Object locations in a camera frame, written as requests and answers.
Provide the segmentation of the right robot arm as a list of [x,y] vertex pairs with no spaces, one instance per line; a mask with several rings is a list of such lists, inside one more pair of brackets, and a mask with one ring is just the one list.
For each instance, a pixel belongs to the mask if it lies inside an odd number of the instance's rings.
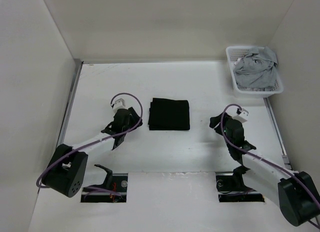
[[211,117],[209,127],[223,136],[231,158],[240,164],[233,170],[236,189],[251,188],[266,196],[293,226],[319,216],[320,195],[308,173],[288,170],[256,153],[244,137],[243,124],[227,113]]

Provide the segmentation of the black tank top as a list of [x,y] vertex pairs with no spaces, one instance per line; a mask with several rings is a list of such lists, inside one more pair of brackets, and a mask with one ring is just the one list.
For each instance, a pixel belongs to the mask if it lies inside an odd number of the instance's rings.
[[148,126],[151,131],[189,131],[188,100],[153,98],[150,103]]

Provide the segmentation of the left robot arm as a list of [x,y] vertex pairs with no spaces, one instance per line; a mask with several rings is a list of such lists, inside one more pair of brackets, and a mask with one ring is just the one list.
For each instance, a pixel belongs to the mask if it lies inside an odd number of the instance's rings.
[[110,122],[95,137],[78,145],[60,144],[54,151],[45,171],[37,180],[39,188],[51,188],[66,197],[75,196],[80,189],[107,191],[112,186],[111,170],[95,164],[106,174],[90,172],[87,163],[98,156],[113,151],[125,140],[125,136],[142,126],[142,117],[133,107],[118,108]]

